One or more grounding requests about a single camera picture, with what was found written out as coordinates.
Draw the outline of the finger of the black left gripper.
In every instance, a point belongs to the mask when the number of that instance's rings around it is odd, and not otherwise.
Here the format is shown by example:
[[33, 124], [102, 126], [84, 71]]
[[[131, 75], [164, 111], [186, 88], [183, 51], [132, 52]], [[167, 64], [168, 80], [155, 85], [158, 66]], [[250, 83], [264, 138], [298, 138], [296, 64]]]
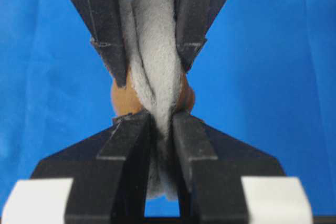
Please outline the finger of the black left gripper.
[[175, 0], [176, 47], [182, 66], [189, 71], [206, 42], [211, 27], [226, 0]]
[[91, 33], [91, 44], [117, 86], [124, 87], [128, 63], [124, 48], [119, 0], [71, 0]]

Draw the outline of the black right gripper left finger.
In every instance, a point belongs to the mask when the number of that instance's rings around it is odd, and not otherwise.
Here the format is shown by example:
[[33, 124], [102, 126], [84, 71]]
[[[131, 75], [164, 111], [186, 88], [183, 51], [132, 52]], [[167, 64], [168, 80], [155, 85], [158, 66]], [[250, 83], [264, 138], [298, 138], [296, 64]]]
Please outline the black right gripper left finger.
[[151, 116], [140, 112], [39, 161], [16, 182], [2, 223], [116, 223], [141, 218]]

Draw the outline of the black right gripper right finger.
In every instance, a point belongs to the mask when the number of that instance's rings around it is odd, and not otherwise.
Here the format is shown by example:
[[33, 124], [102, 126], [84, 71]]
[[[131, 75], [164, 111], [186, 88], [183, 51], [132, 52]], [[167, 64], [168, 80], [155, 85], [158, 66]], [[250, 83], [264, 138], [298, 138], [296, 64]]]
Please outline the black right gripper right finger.
[[278, 160], [181, 112], [173, 117], [180, 214], [191, 223], [312, 223]]

